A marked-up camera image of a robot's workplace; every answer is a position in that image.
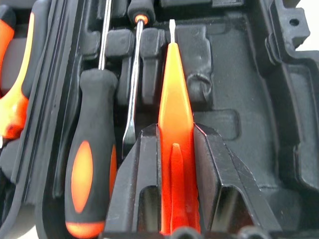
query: flathead screwdriver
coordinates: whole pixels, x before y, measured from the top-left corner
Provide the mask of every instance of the flathead screwdriver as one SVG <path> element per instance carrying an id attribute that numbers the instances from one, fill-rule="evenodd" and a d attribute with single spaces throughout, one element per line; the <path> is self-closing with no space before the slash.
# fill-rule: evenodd
<path id="1" fill-rule="evenodd" d="M 118 80 L 104 70 L 111 6 L 107 0 L 99 68 L 81 75 L 82 104 L 66 169 L 65 222 L 77 238 L 103 231 L 117 171 L 113 107 Z"/>
<path id="2" fill-rule="evenodd" d="M 129 112 L 123 137 L 122 159 L 128 155 L 136 141 L 135 113 L 140 74 L 140 44 L 144 27 L 147 24 L 153 24 L 155 21 L 154 0 L 132 0 L 128 8 L 128 15 L 131 22 L 137 25 L 137 30 L 131 77 Z"/>

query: orange plastic handle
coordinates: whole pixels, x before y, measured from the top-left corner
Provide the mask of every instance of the orange plastic handle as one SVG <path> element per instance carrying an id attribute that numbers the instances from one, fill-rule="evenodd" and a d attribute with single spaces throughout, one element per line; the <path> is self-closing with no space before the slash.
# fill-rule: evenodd
<path id="1" fill-rule="evenodd" d="M 4 59 L 4 54 L 9 46 L 9 43 L 13 39 L 14 29 L 12 29 L 8 24 L 0 19 L 0 71 L 2 69 L 2 62 Z"/>
<path id="2" fill-rule="evenodd" d="M 28 37 L 26 40 L 26 46 L 19 75 L 14 86 L 2 99 L 0 99 L 0 135 L 6 139 L 19 138 L 26 121 L 26 110 L 29 100 L 23 95 L 21 87 L 30 61 L 33 30 L 34 14 L 31 13 Z"/>
<path id="3" fill-rule="evenodd" d="M 161 233 L 181 226 L 200 231 L 193 129 L 185 76 L 176 43 L 168 46 L 159 110 Z"/>

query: black plastic tool case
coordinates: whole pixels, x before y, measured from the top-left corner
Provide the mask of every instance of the black plastic tool case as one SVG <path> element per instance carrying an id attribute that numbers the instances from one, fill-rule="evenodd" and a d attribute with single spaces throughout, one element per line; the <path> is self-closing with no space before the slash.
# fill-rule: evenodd
<path id="1" fill-rule="evenodd" d="M 168 21 L 174 18 L 195 111 L 203 237 L 319 238 L 319 53 L 295 51 L 310 34 L 303 10 L 294 8 L 299 1 L 156 0 L 157 21 L 152 29 L 146 28 L 149 39 L 144 39 L 150 46 L 143 48 L 142 44 L 141 49 L 136 117 L 141 134 L 124 162 L 120 153 L 135 32 L 127 17 L 129 2 L 113 2 L 111 34 L 122 45 L 109 46 L 106 54 L 107 68 L 119 77 L 114 112 L 120 167 L 117 182 L 135 182 L 133 188 L 123 186 L 122 192 L 139 193 L 136 185 L 141 181 L 136 177 L 149 170 L 154 174 L 144 183 L 153 184 L 155 195 L 160 194 L 157 164 L 143 162 L 158 158 L 155 123 L 170 41 Z M 52 1 L 48 41 L 34 90 L 36 101 L 18 148 L 11 178 L 15 193 L 0 238 L 14 223 L 27 225 L 26 220 L 16 218 L 18 212 L 27 211 L 34 211 L 39 238 L 72 238 L 64 221 L 65 168 L 79 117 L 79 78 L 83 70 L 96 68 L 98 63 L 104 4 L 103 0 Z M 148 150 L 141 150 L 146 143 Z M 138 170 L 128 179 L 130 164 Z M 227 170 L 236 177 L 223 174 Z M 216 194 L 210 193 L 212 185 Z M 137 194 L 135 202 L 129 202 L 126 195 L 118 194 L 119 187 L 116 184 L 113 197 L 128 211 L 111 201 L 109 214 L 118 210 L 123 218 L 115 223 L 117 233 L 111 233 L 108 215 L 101 238 L 163 238 L 154 232 L 159 221 L 149 225 L 130 208 L 132 203 L 150 200 Z M 152 203 L 159 202 L 153 198 Z M 226 210 L 227 203 L 234 207 Z M 157 213 L 156 206 L 152 212 Z M 181 229 L 172 238 L 201 236 Z"/>

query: screwdriver handle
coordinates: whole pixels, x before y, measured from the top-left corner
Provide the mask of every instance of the screwdriver handle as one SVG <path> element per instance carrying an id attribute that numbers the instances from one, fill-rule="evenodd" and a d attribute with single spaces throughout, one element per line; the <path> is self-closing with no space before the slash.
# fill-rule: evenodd
<path id="1" fill-rule="evenodd" d="M 113 122 L 117 83 L 108 70 L 81 75 L 82 105 L 65 180 L 66 227 L 77 238 L 92 238 L 104 229 L 117 170 Z"/>
<path id="2" fill-rule="evenodd" d="M 152 25 L 155 22 L 154 0 L 132 0 L 128 8 L 128 16 L 133 24 L 140 19 L 144 25 Z"/>
<path id="3" fill-rule="evenodd" d="M 36 68 L 46 41 L 49 7 L 49 0 L 37 0 L 33 5 L 19 75 L 0 99 L 0 135 L 3 138 L 19 138 L 24 128 Z"/>
<path id="4" fill-rule="evenodd" d="M 15 13 L 13 9 L 7 5 L 0 5 L 0 72 L 2 69 L 2 62 L 9 43 L 13 39 L 15 29 Z"/>

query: black rubber grip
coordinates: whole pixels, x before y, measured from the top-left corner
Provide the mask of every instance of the black rubber grip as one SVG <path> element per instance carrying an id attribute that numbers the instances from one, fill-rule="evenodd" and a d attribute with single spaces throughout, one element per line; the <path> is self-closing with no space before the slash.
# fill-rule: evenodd
<path id="1" fill-rule="evenodd" d="M 12 29 L 15 29 L 16 17 L 13 9 L 8 5 L 0 5 L 0 19 Z"/>
<path id="2" fill-rule="evenodd" d="M 137 15 L 144 15 L 148 18 L 149 25 L 155 22 L 154 0 L 132 0 L 128 8 L 128 16 L 133 24 L 136 24 Z"/>
<path id="3" fill-rule="evenodd" d="M 108 70 L 93 69 L 84 71 L 81 75 L 81 112 L 66 170 L 66 223 L 96 223 L 106 219 L 110 200 L 111 157 L 115 147 L 113 107 L 117 83 L 116 76 Z M 84 187 L 83 184 L 76 182 L 77 177 L 86 177 L 90 173 L 87 168 L 83 168 L 80 172 L 74 171 L 75 159 L 79 156 L 79 148 L 83 142 L 88 142 L 91 149 L 93 177 L 85 206 L 81 212 L 77 212 L 73 203 L 77 195 L 74 194 L 72 198 L 72 187 Z"/>
<path id="4" fill-rule="evenodd" d="M 28 69 L 21 89 L 23 95 L 28 99 L 30 98 L 36 68 L 46 41 L 50 4 L 49 0 L 37 0 L 31 11 L 34 14 L 32 48 Z"/>

